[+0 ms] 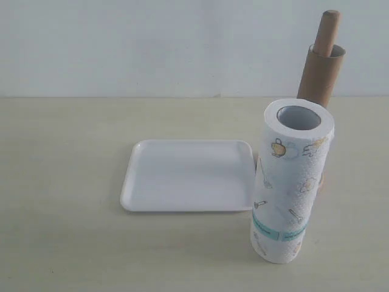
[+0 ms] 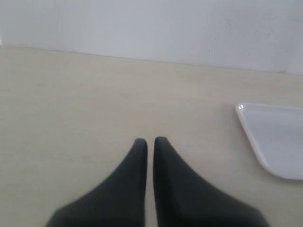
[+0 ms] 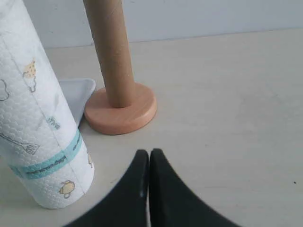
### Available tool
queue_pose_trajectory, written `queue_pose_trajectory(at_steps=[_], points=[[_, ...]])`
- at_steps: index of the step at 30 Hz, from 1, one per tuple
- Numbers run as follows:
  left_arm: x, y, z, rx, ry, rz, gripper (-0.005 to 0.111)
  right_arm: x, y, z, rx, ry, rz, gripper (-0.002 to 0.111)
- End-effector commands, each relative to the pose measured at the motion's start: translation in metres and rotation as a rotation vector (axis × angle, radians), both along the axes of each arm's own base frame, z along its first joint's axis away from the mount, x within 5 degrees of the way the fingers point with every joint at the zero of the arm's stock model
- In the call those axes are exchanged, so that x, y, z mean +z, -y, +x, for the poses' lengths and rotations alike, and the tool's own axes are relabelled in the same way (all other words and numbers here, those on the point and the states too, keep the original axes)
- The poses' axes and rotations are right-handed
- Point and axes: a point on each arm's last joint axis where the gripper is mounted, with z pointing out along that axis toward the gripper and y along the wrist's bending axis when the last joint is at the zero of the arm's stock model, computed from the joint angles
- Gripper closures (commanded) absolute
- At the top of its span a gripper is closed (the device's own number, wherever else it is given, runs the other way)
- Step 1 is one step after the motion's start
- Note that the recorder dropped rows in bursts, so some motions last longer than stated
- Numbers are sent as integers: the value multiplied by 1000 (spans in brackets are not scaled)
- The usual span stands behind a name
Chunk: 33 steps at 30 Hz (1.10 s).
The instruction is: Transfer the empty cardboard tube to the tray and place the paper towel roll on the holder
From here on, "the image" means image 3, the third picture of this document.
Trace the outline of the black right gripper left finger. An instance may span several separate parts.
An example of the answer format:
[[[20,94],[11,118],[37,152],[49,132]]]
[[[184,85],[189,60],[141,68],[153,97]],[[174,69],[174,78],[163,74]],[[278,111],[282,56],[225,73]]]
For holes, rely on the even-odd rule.
[[[146,227],[149,155],[139,149],[125,174],[97,205],[68,227]]]

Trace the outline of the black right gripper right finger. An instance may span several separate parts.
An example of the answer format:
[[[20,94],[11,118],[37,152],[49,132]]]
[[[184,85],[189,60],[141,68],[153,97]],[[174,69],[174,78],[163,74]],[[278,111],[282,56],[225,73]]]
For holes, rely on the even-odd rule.
[[[181,180],[160,148],[150,155],[149,207],[152,227],[237,227]]]

